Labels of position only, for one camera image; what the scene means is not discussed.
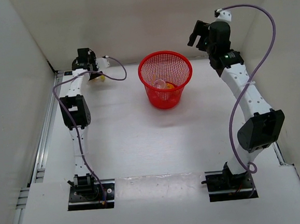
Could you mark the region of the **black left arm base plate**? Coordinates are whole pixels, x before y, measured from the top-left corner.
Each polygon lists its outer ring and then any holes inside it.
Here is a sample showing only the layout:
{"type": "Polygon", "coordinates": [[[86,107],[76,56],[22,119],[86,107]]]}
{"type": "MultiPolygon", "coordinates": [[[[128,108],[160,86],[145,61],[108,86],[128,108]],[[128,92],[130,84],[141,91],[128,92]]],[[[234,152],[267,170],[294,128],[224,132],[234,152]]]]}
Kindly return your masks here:
{"type": "Polygon", "coordinates": [[[68,211],[101,210],[115,207],[115,180],[102,180],[106,192],[106,203],[98,183],[94,184],[94,191],[90,194],[79,193],[75,187],[70,186],[68,198],[68,211]]]}

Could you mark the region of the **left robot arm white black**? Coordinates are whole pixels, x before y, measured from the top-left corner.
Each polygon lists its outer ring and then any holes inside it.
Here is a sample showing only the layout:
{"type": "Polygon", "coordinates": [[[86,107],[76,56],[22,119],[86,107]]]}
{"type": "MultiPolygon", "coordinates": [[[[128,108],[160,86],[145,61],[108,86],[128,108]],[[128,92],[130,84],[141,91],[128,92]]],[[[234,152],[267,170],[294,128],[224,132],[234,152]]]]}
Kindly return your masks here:
{"type": "Polygon", "coordinates": [[[69,184],[75,188],[76,194],[88,200],[105,201],[104,187],[85,158],[88,152],[87,137],[91,114],[82,93],[82,86],[89,81],[91,72],[98,71],[96,55],[90,48],[78,49],[77,55],[72,62],[72,78],[63,82],[69,84],[69,90],[65,96],[57,97],[63,122],[69,129],[74,148],[75,173],[69,184]]]}

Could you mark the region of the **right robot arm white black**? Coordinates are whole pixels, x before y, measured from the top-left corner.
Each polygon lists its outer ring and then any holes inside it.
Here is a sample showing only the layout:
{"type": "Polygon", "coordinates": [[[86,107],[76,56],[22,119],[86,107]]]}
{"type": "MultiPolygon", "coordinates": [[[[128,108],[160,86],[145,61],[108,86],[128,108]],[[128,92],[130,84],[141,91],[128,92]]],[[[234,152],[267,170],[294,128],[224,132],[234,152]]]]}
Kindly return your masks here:
{"type": "Polygon", "coordinates": [[[234,157],[225,163],[222,171],[223,184],[232,189],[244,175],[257,170],[255,158],[277,141],[285,115],[281,110],[274,110],[261,96],[240,53],[231,49],[230,33],[227,22],[209,24],[199,20],[188,45],[208,54],[211,67],[236,98],[228,127],[234,157]]]}

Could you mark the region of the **orange juice bottle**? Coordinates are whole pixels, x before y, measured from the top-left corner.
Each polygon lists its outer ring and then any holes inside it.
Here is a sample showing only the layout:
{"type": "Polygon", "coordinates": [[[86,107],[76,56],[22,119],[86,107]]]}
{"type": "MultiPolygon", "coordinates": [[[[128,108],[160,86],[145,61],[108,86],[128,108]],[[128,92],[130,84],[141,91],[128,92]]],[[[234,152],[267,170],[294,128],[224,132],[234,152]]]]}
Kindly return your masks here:
{"type": "Polygon", "coordinates": [[[169,89],[174,89],[175,86],[171,83],[165,83],[165,89],[169,90],[169,89]]]}

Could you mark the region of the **clear bottle yellow cap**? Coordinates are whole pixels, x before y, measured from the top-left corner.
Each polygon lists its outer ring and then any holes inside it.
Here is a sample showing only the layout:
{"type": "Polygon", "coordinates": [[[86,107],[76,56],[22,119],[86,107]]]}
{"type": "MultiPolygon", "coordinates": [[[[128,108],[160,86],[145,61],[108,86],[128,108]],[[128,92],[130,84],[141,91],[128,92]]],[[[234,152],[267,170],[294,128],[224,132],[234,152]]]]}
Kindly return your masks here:
{"type": "Polygon", "coordinates": [[[96,83],[96,82],[105,82],[105,79],[106,79],[106,77],[104,76],[104,75],[100,75],[100,76],[97,76],[97,75],[95,75],[95,74],[93,74],[93,75],[91,75],[90,76],[90,82],[92,82],[92,83],[96,83]]]}

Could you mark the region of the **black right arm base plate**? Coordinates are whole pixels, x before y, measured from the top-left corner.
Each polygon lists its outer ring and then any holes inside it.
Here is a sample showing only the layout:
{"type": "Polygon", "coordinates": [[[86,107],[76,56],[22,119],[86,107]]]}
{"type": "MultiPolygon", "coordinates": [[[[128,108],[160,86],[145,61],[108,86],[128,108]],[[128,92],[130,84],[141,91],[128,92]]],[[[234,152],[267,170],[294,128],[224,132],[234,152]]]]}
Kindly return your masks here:
{"type": "Polygon", "coordinates": [[[205,179],[201,183],[207,187],[211,203],[259,197],[253,187],[253,178],[247,172],[234,175],[229,182],[222,171],[205,172],[205,179]]]}

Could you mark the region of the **red mesh plastic bin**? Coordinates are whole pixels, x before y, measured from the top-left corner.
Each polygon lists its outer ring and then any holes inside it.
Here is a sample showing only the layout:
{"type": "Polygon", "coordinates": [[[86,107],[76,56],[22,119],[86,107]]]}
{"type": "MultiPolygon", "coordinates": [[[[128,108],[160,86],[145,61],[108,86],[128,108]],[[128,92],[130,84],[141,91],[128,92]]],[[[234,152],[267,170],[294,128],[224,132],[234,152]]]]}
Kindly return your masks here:
{"type": "Polygon", "coordinates": [[[138,67],[138,76],[147,97],[158,109],[170,109],[178,104],[192,74],[189,60],[173,51],[151,53],[138,67]]]}

